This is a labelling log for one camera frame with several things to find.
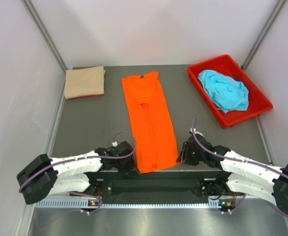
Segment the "orange t shirt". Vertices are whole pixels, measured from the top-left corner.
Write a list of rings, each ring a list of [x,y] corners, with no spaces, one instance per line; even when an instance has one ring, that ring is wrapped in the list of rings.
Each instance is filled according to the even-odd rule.
[[[137,168],[145,174],[177,166],[177,140],[159,73],[122,79],[133,136]]]

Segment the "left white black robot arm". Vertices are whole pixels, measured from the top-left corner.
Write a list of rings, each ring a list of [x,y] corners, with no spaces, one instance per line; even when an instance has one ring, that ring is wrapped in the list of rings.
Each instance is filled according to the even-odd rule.
[[[19,193],[28,205],[58,194],[92,195],[99,186],[95,173],[116,169],[127,176],[136,172],[135,150],[136,146],[123,141],[70,157],[41,154],[17,175]]]

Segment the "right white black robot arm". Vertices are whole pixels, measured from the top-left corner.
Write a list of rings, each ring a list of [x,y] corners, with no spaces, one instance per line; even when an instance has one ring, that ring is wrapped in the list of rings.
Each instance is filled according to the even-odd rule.
[[[203,162],[220,170],[212,183],[218,195],[248,194],[267,201],[288,216],[288,164],[270,166],[243,157],[224,146],[213,146],[199,132],[184,142],[179,163],[197,166]]]

